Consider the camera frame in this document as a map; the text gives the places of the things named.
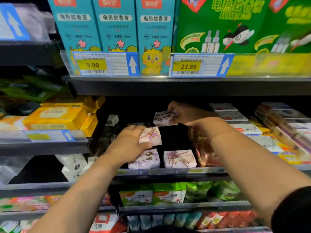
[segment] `red logo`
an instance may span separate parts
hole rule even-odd
[[[76,0],[54,0],[55,6],[72,6],[77,7]]]
[[[189,7],[194,13],[197,13],[206,0],[182,0],[182,2]]]
[[[100,7],[120,8],[121,0],[98,0]]]
[[[162,9],[162,0],[141,0],[143,9]]]
[[[269,7],[274,13],[278,13],[288,3],[288,1],[289,0],[271,0]]]

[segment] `green box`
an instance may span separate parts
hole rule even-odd
[[[152,184],[131,185],[120,191],[124,207],[152,205]]]
[[[271,0],[254,53],[311,52],[311,0]]]
[[[185,182],[153,184],[153,205],[182,204],[185,194]]]
[[[270,0],[182,0],[176,52],[251,53]]]

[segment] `electric mosquito repellent liquid box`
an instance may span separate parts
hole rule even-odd
[[[175,0],[136,0],[142,75],[169,73]]]
[[[103,51],[137,52],[135,0],[93,0]]]
[[[101,51],[92,0],[48,0],[74,74],[73,51]]]
[[[176,52],[251,53],[270,0],[182,0]]]
[[[253,51],[308,53],[310,42],[311,0],[271,0]]]

